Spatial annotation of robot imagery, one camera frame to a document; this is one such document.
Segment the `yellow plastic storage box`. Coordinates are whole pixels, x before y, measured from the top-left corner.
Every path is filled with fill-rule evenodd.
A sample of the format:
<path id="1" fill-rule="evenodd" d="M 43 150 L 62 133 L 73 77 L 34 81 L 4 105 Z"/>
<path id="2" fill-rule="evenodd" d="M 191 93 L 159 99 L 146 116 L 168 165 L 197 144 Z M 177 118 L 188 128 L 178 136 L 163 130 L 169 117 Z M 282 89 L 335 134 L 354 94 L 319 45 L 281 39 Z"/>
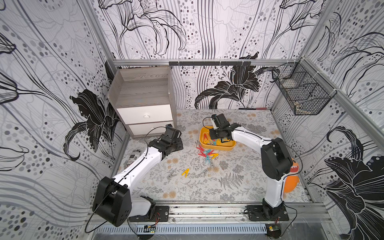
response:
<path id="1" fill-rule="evenodd" d="M 221 139 L 212 139 L 209 131 L 209 129 L 212 128 L 212 126 L 208 126 L 202 127 L 200 130 L 199 142 L 203 148 L 219 151 L 231 151 L 236 146 L 235 141 L 229 141 L 228 139 L 223 139 L 223 141 L 221 141 Z M 210 139 L 210 142 L 207 145 L 203 144 L 204 133 L 206 133 Z"/>

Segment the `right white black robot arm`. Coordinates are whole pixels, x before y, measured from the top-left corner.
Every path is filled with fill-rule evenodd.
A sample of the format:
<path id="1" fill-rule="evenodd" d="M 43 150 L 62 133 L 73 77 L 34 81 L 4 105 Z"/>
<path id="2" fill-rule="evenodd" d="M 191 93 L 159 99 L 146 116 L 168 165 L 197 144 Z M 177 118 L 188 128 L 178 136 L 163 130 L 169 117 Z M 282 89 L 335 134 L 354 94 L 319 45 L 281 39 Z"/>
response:
<path id="1" fill-rule="evenodd" d="M 262 169 L 268 177 L 266 195 L 263 204 L 271 209 L 283 206 L 283 191 L 286 178 L 291 172 L 293 159 L 285 142 L 281 138 L 261 137 L 237 123 L 230 124 L 224 114 L 212 115 L 212 140 L 230 140 L 259 151 Z"/>

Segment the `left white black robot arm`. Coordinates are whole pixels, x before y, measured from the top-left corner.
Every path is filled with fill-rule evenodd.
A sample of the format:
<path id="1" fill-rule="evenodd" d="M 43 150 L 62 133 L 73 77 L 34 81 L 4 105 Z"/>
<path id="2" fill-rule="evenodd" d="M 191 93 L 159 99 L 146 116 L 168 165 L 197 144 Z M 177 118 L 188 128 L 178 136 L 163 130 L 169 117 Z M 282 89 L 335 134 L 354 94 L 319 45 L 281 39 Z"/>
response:
<path id="1" fill-rule="evenodd" d="M 181 131 L 171 124 L 164 126 L 165 132 L 147 143 L 147 148 L 121 173 L 104 177 L 98 184 L 93 213 L 115 227 L 136 216 L 144 220 L 157 220 L 156 203 L 149 197 L 133 197 L 132 191 L 150 170 L 173 152 L 183 149 Z"/>

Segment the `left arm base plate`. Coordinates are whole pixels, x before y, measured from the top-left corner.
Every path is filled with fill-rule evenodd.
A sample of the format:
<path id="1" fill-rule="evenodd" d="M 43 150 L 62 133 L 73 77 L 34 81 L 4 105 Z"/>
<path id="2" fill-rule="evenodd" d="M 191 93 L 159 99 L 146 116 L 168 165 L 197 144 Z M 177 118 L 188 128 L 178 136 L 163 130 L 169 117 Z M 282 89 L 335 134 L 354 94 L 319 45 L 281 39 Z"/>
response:
<path id="1" fill-rule="evenodd" d="M 149 223 L 164 223 L 169 219 L 169 206 L 155 206 L 147 215 L 129 217 L 130 222 L 149 222 Z"/>

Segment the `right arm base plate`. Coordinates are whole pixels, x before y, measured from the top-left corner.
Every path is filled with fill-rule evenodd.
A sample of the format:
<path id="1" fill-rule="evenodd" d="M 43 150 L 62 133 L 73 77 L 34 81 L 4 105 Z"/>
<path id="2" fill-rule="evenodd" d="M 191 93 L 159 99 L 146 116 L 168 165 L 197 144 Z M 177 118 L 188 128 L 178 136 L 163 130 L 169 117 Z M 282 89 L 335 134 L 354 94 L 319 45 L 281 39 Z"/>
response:
<path id="1" fill-rule="evenodd" d="M 290 218 L 284 204 L 276 208 L 270 208 L 268 205 L 248 205 L 244 210 L 251 222 L 286 222 Z"/>

